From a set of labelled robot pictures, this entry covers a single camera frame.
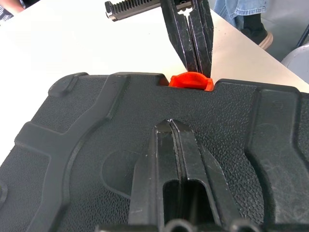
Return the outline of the black plastic tool case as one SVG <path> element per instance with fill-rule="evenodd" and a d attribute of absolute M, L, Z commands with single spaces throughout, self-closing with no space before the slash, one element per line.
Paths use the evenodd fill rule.
<path fill-rule="evenodd" d="M 219 163 L 240 219 L 213 221 L 202 195 L 164 187 L 165 225 L 128 223 L 135 164 L 163 120 L 190 127 Z M 169 87 L 161 74 L 65 76 L 0 166 L 0 232 L 309 232 L 309 94 L 219 80 Z"/>

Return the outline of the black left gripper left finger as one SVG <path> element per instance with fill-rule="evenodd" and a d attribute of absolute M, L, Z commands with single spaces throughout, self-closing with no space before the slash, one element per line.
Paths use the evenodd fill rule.
<path fill-rule="evenodd" d="M 153 127 L 147 151 L 135 164 L 128 223 L 165 225 L 164 187 L 178 185 L 181 174 L 172 120 Z"/>

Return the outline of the black shoe tan sole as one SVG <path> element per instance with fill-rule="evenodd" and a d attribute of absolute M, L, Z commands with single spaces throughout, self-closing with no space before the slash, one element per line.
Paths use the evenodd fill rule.
<path fill-rule="evenodd" d="M 272 33 L 266 31 L 261 21 L 261 14 L 244 16 L 241 32 L 263 50 L 269 48 L 273 42 Z"/>

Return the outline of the blue jeans leg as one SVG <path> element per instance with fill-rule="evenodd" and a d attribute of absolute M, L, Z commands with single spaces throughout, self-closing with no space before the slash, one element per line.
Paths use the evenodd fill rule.
<path fill-rule="evenodd" d="M 216 0 L 213 10 L 229 24 L 243 29 L 244 17 L 265 13 L 269 0 Z"/>

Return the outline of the orange case latch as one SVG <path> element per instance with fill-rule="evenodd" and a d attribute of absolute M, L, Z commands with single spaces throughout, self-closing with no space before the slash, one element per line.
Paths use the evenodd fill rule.
<path fill-rule="evenodd" d="M 185 72 L 171 77 L 169 87 L 213 91 L 214 83 L 211 78 L 198 72 Z"/>

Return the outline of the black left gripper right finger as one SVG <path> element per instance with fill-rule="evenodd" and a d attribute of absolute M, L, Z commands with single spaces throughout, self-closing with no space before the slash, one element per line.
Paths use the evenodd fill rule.
<path fill-rule="evenodd" d="M 202 195 L 196 203 L 190 204 L 209 207 L 208 212 L 215 223 L 231 227 L 241 216 L 219 163 L 207 148 L 198 144 L 189 126 L 173 120 L 171 129 L 176 146 L 176 163 L 181 175 L 181 200 L 188 203 L 186 190 L 200 188 Z"/>

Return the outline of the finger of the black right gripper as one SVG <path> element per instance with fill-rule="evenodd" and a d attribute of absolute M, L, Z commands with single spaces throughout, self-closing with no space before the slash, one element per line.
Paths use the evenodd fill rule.
<path fill-rule="evenodd" d="M 169 40 L 189 72 L 197 72 L 198 64 L 191 41 L 187 20 L 178 14 L 175 0 L 160 0 Z"/>
<path fill-rule="evenodd" d="M 208 0 L 191 0 L 189 27 L 194 46 L 197 70 L 210 78 L 212 69 L 212 51 L 214 25 Z"/>

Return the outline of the person in striped shirt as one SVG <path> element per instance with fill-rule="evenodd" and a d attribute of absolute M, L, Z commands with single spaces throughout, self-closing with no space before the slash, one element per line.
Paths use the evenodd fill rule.
<path fill-rule="evenodd" d="M 13 16 L 25 10 L 20 0 L 0 0 L 0 5 Z"/>

